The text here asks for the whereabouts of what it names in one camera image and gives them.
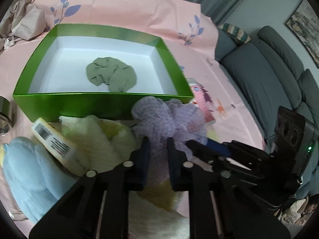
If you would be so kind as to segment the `purple mesh bath pouf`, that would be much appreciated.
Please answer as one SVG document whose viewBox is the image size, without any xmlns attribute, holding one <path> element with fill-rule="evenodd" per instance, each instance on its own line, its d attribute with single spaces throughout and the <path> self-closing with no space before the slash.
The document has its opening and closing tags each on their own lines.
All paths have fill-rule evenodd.
<svg viewBox="0 0 319 239">
<path fill-rule="evenodd" d="M 131 115 L 137 122 L 132 127 L 136 137 L 146 136 L 150 142 L 148 185 L 157 185 L 169 178 L 168 138 L 174 139 L 175 148 L 184 152 L 188 161 L 192 158 L 192 151 L 185 144 L 188 140 L 207 143 L 205 118 L 194 104 L 148 96 L 134 104 Z"/>
</svg>

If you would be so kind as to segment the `cream yellow towel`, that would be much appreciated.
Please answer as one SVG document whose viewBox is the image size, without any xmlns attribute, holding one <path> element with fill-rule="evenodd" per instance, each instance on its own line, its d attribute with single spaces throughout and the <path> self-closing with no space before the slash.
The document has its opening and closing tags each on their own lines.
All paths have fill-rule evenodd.
<svg viewBox="0 0 319 239">
<path fill-rule="evenodd" d="M 88 170 L 103 173 L 117 166 L 124 170 L 136 167 L 129 158 L 141 142 L 126 125 L 96 116 L 60 116 L 59 121 L 62 135 L 79 148 L 76 155 Z M 169 179 L 131 192 L 129 234 L 134 238 L 189 238 L 189 219 L 177 211 L 183 196 L 172 190 Z"/>
</svg>

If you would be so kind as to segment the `blue plush toy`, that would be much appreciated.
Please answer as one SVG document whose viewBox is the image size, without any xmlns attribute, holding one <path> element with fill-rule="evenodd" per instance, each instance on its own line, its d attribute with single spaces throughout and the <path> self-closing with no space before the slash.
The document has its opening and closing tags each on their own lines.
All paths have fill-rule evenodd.
<svg viewBox="0 0 319 239">
<path fill-rule="evenodd" d="M 17 137 L 3 147 L 3 171 L 23 214 L 37 223 L 77 182 L 42 144 Z"/>
</svg>

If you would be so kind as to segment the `green cloth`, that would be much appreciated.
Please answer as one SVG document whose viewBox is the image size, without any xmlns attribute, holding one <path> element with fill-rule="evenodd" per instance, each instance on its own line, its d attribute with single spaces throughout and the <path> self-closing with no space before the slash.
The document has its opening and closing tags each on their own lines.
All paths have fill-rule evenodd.
<svg viewBox="0 0 319 239">
<path fill-rule="evenodd" d="M 86 74 L 89 82 L 106 84 L 109 92 L 125 93 L 137 84 L 133 67 L 113 57 L 96 58 L 86 66 Z"/>
</svg>

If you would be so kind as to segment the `pink cartoon cup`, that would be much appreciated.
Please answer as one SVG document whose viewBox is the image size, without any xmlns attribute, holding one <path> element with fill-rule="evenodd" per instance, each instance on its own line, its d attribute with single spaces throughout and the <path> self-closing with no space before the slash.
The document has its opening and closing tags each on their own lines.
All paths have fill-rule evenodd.
<svg viewBox="0 0 319 239">
<path fill-rule="evenodd" d="M 216 110 L 216 107 L 208 91 L 194 78 L 187 78 L 187 82 L 194 95 L 191 102 L 202 111 L 207 124 L 214 123 L 213 112 Z"/>
</svg>

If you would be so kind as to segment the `grey sofa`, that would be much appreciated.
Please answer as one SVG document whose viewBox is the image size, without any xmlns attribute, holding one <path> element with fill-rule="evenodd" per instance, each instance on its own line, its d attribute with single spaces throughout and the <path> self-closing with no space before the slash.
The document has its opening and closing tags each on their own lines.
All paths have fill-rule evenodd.
<svg viewBox="0 0 319 239">
<path fill-rule="evenodd" d="M 254 118 L 267 152 L 280 106 L 318 124 L 315 78 L 275 29 L 266 25 L 246 43 L 235 42 L 223 29 L 218 33 L 215 58 Z"/>
</svg>

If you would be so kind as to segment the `striped green cushion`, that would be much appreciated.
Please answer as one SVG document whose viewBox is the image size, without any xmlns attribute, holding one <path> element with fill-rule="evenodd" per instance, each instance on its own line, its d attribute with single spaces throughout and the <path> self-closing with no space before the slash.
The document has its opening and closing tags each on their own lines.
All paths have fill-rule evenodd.
<svg viewBox="0 0 319 239">
<path fill-rule="evenodd" d="M 251 41 L 251 37 L 248 35 L 248 33 L 240 27 L 229 23 L 223 23 L 219 25 L 219 28 L 223 30 L 228 37 L 230 37 L 236 43 L 237 46 L 241 46 Z"/>
</svg>

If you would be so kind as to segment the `glass bottle with metal lid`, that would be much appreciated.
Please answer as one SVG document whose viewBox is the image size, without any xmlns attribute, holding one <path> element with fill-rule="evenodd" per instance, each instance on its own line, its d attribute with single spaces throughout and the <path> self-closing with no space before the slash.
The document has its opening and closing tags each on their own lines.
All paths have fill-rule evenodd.
<svg viewBox="0 0 319 239">
<path fill-rule="evenodd" d="M 0 119 L 1 119 L 1 126 L 0 126 L 0 134 L 2 136 L 9 133 L 9 131 L 13 127 L 13 120 L 12 120 L 12 106 L 10 101 L 8 101 L 5 97 L 0 97 Z"/>
</svg>

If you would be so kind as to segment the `green cardboard box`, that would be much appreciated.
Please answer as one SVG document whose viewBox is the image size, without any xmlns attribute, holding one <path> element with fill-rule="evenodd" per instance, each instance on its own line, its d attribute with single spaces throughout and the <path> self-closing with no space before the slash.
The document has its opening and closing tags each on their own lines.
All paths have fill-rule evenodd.
<svg viewBox="0 0 319 239">
<path fill-rule="evenodd" d="M 128 120 L 145 96 L 193 94 L 163 39 L 114 26 L 58 24 L 23 69 L 13 98 L 31 121 L 60 116 Z"/>
</svg>

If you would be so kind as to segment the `framed landscape painting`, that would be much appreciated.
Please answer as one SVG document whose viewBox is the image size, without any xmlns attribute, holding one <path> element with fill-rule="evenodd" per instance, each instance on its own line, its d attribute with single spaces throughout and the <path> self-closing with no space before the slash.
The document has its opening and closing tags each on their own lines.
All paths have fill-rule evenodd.
<svg viewBox="0 0 319 239">
<path fill-rule="evenodd" d="M 286 26 L 300 40 L 318 68 L 318 16 L 307 0 L 302 0 Z"/>
</svg>

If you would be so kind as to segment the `pink deer print tablecloth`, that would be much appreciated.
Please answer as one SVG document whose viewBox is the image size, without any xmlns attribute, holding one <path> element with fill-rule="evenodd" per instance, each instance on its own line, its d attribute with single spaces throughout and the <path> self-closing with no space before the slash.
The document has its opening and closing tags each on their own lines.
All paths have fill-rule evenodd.
<svg viewBox="0 0 319 239">
<path fill-rule="evenodd" d="M 49 6 L 57 3 L 57 0 L 33 0 L 35 5 L 44 9 L 46 22 L 49 20 Z M 257 120 L 253 120 L 252 113 L 249 113 L 248 106 L 244 106 L 244 99 L 239 98 L 239 91 L 235 91 L 235 85 L 231 84 L 230 77 L 226 77 L 226 71 L 217 62 L 217 34 L 216 25 L 208 17 L 200 13 L 200 5 L 183 0 L 71 0 L 82 2 L 84 6 L 66 23 L 92 23 L 100 25 L 113 25 L 150 33 L 164 38 L 165 43 L 173 51 L 177 62 L 185 76 L 193 78 L 203 85 L 215 103 L 217 111 L 213 116 L 217 118 L 217 123 L 209 124 L 207 134 L 209 138 L 217 138 L 220 141 L 239 140 L 244 144 L 249 144 L 260 149 L 264 149 L 264 139 L 261 131 L 257 127 Z M 191 18 L 199 16 L 204 27 L 204 34 L 195 38 L 195 44 L 187 47 L 182 45 L 177 38 L 178 31 L 187 31 L 187 23 L 195 22 Z M 42 41 L 45 34 L 33 41 L 20 41 L 1 55 L 1 95 L 12 99 L 14 87 L 18 81 L 27 59 L 31 56 L 36 46 Z M 1 144 L 14 140 L 15 137 L 22 136 L 31 139 L 31 145 L 38 145 L 39 149 L 44 149 L 42 144 L 33 136 L 31 132 L 31 122 L 17 110 L 16 127 L 6 138 L 1 138 Z M 97 147 L 88 147 L 89 153 L 93 149 L 102 150 L 113 149 L 114 157 L 128 156 L 128 153 L 136 149 L 137 140 L 133 133 L 129 131 L 115 135 L 115 139 L 106 138 L 106 134 L 98 128 L 97 122 L 92 126 L 93 134 L 101 138 Z M 10 217 L 14 219 L 17 227 L 27 237 L 31 228 L 44 212 L 35 210 L 35 214 L 29 210 L 22 210 L 21 207 L 9 207 L 9 204 L 16 204 L 13 196 L 9 192 L 9 185 L 4 181 L 4 174 L 1 167 L 1 200 L 5 201 L 5 208 L 9 211 Z"/>
</svg>

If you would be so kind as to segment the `beige crumpled fabric pile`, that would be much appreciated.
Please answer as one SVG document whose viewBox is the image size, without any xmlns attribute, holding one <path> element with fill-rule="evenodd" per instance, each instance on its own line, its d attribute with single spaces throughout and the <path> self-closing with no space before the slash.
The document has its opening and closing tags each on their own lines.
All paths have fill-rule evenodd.
<svg viewBox="0 0 319 239">
<path fill-rule="evenodd" d="M 32 40 L 48 29 L 43 9 L 32 0 L 14 0 L 1 20 L 1 52 L 20 40 Z"/>
</svg>

